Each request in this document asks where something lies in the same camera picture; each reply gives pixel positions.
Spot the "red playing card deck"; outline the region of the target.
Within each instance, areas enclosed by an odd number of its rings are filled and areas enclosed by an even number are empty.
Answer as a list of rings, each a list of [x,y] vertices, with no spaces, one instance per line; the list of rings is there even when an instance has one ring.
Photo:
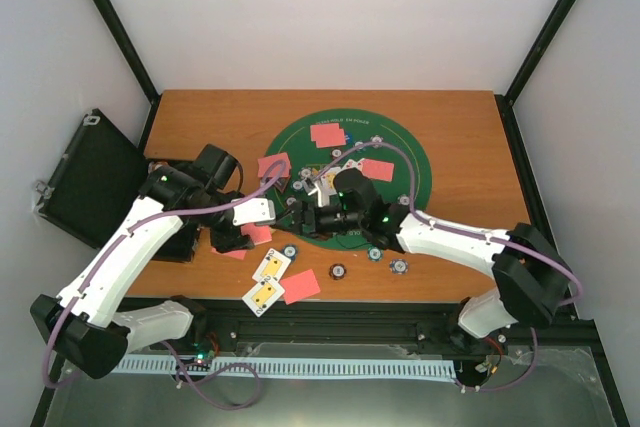
[[[257,226],[254,223],[241,226],[243,235],[248,235],[255,246],[272,241],[272,229],[269,226]]]

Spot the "blue 10 chip stack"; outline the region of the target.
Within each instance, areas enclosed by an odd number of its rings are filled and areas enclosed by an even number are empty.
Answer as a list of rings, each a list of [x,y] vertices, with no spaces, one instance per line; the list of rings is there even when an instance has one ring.
[[[409,264],[404,259],[393,259],[389,264],[390,270],[393,274],[404,275],[409,270]]]

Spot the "teal 50 chip stack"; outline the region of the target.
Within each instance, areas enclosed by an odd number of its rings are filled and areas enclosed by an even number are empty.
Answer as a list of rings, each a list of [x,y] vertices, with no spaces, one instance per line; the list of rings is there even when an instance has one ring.
[[[288,244],[282,249],[282,253],[288,258],[295,258],[298,255],[298,249],[293,244]]]

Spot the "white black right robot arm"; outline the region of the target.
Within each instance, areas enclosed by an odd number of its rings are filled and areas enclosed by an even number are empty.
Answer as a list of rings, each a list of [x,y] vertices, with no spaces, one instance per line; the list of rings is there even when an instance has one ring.
[[[533,226],[481,229],[430,217],[412,202],[387,202],[372,180],[355,168],[334,179],[335,202],[297,200],[287,212],[300,237],[326,240],[357,230],[373,247],[441,258],[479,272],[493,289],[463,302],[456,325],[484,338],[513,324],[550,326],[566,298],[573,273]]]

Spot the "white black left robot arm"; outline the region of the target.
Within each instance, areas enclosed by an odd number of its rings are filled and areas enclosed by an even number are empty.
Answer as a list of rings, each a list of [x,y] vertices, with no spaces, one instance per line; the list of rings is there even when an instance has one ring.
[[[46,343],[41,365],[46,387],[65,384],[51,377],[53,355],[73,364],[78,374],[100,379],[132,351],[173,340],[193,350],[206,342],[206,310],[184,296],[135,311],[117,308],[149,261],[189,223],[221,232],[221,251],[250,247],[241,227],[252,222],[249,209],[263,201],[264,190],[220,191],[233,170],[217,155],[217,148],[207,145],[193,162],[151,170],[124,220],[84,271],[57,296],[34,300],[30,314]]]

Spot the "two of spades card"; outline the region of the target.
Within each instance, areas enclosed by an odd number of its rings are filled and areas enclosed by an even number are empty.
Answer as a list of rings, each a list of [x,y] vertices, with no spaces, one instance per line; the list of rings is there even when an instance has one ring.
[[[284,295],[284,292],[279,281],[268,275],[261,278],[242,297],[242,301],[256,317],[261,317]]]

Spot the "two of clubs card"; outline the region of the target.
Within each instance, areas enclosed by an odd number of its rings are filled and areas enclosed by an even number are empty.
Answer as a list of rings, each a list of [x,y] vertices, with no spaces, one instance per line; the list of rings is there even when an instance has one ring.
[[[286,273],[291,262],[291,257],[270,248],[258,264],[258,267],[252,275],[252,279],[254,281],[260,281],[266,277],[270,277],[279,281]]]

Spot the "brown 100 chip stack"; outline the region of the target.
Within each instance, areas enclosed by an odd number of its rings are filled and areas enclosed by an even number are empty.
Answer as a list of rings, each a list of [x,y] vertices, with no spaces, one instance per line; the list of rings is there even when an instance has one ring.
[[[329,267],[329,276],[333,280],[341,280],[346,276],[347,269],[343,264],[335,263]]]

